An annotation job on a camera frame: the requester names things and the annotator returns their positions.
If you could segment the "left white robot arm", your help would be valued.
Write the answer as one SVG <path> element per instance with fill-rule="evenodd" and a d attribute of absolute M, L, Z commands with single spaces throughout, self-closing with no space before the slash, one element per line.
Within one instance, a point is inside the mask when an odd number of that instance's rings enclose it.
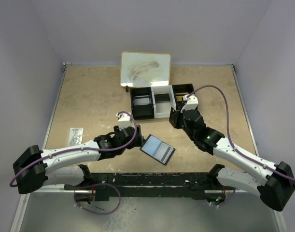
<path fill-rule="evenodd" d="M 60 149 L 28 147 L 13 163 L 14 178 L 10 187 L 20 194 L 32 193 L 43 186 L 66 184 L 80 189 L 92 185 L 92 176 L 83 162 L 112 159 L 125 150 L 143 144 L 140 125 L 120 129 L 95 137 L 80 145 Z"/>

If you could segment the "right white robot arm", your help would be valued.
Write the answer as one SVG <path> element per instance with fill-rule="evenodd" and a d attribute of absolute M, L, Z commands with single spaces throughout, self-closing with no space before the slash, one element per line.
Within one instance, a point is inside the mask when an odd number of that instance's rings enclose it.
<path fill-rule="evenodd" d="M 215 165 L 207 178 L 212 189 L 233 187 L 258 196 L 275 211 L 284 209 L 295 191 L 294 175 L 289 164 L 283 161 L 276 164 L 233 146 L 229 138 L 206 126 L 196 109 L 171 109 L 169 122 L 173 128 L 182 129 L 199 150 L 240 168 L 240 171 L 234 171 L 223 165 Z"/>

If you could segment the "gold card in tray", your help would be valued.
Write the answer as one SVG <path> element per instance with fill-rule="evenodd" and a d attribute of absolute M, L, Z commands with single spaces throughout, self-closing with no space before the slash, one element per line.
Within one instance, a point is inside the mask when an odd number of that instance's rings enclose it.
<path fill-rule="evenodd" d="M 176 94 L 175 95 L 175 101 L 176 102 L 182 102 L 183 101 L 183 97 L 184 97 L 184 94 Z"/>

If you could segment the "black and white compartment tray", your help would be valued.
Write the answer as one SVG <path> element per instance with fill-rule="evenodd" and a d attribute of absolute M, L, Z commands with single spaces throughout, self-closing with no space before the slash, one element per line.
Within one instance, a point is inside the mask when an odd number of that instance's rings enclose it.
<path fill-rule="evenodd" d="M 135 120 L 168 118 L 171 109 L 183 107 L 183 96 L 194 91 L 192 84 L 130 88 L 131 113 Z"/>

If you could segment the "aluminium table frame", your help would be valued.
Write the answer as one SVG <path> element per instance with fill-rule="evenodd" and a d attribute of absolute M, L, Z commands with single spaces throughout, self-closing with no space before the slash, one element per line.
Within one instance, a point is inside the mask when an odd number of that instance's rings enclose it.
<path fill-rule="evenodd" d="M 234 141 L 266 157 L 270 128 L 270 110 L 263 106 L 262 81 L 254 80 L 260 72 L 241 65 L 173 66 L 172 84 L 208 85 L 198 93 L 204 119 L 225 131 L 225 107 L 220 88 L 228 98 L 230 130 Z M 129 95 L 120 86 L 119 65 L 70 65 L 67 68 L 49 134 L 48 148 L 61 147 L 70 127 L 82 127 L 85 141 L 109 132 L 116 124 L 115 114 L 130 108 Z M 179 172 L 207 171 L 222 160 L 197 150 L 179 130 L 165 119 L 142 123 L 145 134 L 154 134 L 173 145 L 177 152 L 168 166 L 163 166 L 139 150 L 100 162 L 91 162 L 95 172 Z M 204 201 L 191 199 L 124 198 L 108 216 L 97 216 L 71 205 L 71 194 L 53 187 L 30 195 L 19 209 L 23 218 L 20 232 L 286 232 L 288 226 L 281 212 L 272 211 L 257 198 L 237 192 L 230 203 L 214 208 Z"/>

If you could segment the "white board with wooden frame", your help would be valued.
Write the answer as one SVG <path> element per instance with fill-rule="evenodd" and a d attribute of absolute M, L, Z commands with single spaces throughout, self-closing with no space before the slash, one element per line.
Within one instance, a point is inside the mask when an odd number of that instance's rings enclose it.
<path fill-rule="evenodd" d="M 171 55 L 168 53 L 121 53 L 120 85 L 122 87 L 161 87 L 170 82 Z"/>

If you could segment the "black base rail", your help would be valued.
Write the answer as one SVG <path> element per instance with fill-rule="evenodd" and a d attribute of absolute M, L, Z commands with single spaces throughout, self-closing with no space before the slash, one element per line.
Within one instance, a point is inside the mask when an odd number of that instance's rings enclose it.
<path fill-rule="evenodd" d="M 141 198 L 191 198 L 204 200 L 206 194 L 223 193 L 232 187 L 220 185 L 208 173 L 92 173 L 92 183 L 79 187 L 65 185 L 65 190 L 74 190 L 78 200 L 84 201 L 84 191 L 95 191 L 95 201 L 108 201 L 111 197 Z"/>

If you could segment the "black leather card holder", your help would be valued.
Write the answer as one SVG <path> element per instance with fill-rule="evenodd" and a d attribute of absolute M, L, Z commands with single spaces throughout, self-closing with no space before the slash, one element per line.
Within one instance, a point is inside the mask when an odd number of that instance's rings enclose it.
<path fill-rule="evenodd" d="M 149 157 L 155 159 L 163 165 L 167 165 L 172 155 L 175 152 L 175 148 L 156 138 L 153 135 L 149 135 L 140 147 L 140 151 Z"/>

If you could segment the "clear plastic packet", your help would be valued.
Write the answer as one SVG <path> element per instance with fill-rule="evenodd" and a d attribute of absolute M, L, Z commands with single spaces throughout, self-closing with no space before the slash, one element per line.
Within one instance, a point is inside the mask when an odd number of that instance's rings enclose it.
<path fill-rule="evenodd" d="M 83 132 L 84 132 L 83 128 L 70 128 L 66 145 L 67 146 L 80 145 L 83 139 Z"/>

